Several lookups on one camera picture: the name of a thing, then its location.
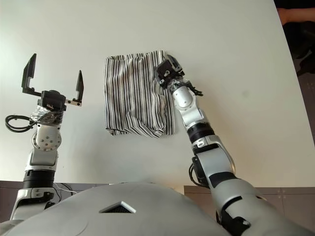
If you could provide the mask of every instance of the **cable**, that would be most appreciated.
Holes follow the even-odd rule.
[[[188,174],[189,174],[190,180],[197,186],[204,187],[204,188],[209,188],[209,186],[207,186],[207,185],[203,185],[203,184],[197,183],[192,177],[192,171],[193,171],[193,164],[191,164],[189,169],[188,169]]]
[[[67,189],[69,189],[70,191],[73,191],[73,189],[66,183],[60,183],[62,184],[64,187],[66,187]]]
[[[56,185],[57,188],[59,188],[60,190],[63,190],[63,191],[66,191],[66,192],[69,192],[69,193],[78,193],[76,191],[73,191],[73,190],[67,190],[67,189],[64,189],[64,188],[60,188],[56,183],[54,183],[54,185]]]
[[[33,126],[36,125],[36,121],[30,123],[28,126],[25,126],[25,127],[15,127],[15,126],[12,126],[9,124],[9,122],[11,120],[17,120],[17,119],[23,119],[23,120],[27,120],[27,121],[30,121],[30,118],[29,117],[26,117],[26,116],[18,116],[18,115],[9,115],[5,118],[5,126],[12,132],[14,133],[23,133],[23,132],[26,132],[30,129],[33,129]]]
[[[59,195],[59,193],[57,192],[56,188],[53,187],[53,189],[55,190],[57,196],[59,197],[59,202],[61,201],[61,196]]]

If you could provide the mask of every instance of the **white tabletop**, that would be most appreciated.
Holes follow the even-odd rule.
[[[166,50],[199,98],[236,164],[257,187],[315,186],[315,149],[284,32],[272,0],[1,0],[0,179],[21,181],[33,131],[9,132],[4,118],[29,116],[23,68],[37,53],[37,91],[72,99],[79,69],[83,106],[68,106],[55,181],[191,184],[192,151],[177,133],[160,139],[104,129],[104,59]]]

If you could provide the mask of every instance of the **screw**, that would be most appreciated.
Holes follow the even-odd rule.
[[[164,77],[169,75],[169,70],[166,70],[166,72],[164,73]]]

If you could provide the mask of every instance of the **black cable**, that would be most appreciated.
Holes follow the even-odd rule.
[[[197,186],[199,187],[204,187],[204,188],[209,188],[209,186],[207,185],[203,185],[203,184],[200,184],[200,183],[197,183],[193,177],[192,177],[192,171],[193,171],[193,164],[190,165],[189,169],[188,169],[188,173],[189,173],[189,177],[190,177],[190,180]]]
[[[65,183],[60,183],[60,184],[62,184],[64,187],[66,187],[67,189],[69,189],[70,191],[73,191],[72,190],[72,188],[69,186],[69,185],[67,185],[67,184],[65,184]]]
[[[59,197],[59,202],[61,201],[61,196],[59,195],[59,193],[57,192],[57,189],[55,187],[53,187],[53,189],[55,190],[57,196]]]
[[[11,120],[17,120],[17,119],[23,119],[23,120],[27,120],[27,121],[30,121],[30,118],[29,117],[26,117],[26,116],[17,116],[17,115],[9,115],[5,118],[5,126],[12,132],[14,133],[23,133],[23,132],[26,132],[30,129],[33,129],[33,126],[36,125],[36,121],[30,123],[28,126],[25,126],[25,127],[15,127],[15,126],[12,126],[9,124],[9,122]]]

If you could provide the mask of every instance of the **striped cloth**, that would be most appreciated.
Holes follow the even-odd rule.
[[[108,57],[105,61],[105,128],[112,135],[158,138],[175,133],[172,96],[154,77],[163,51]]]

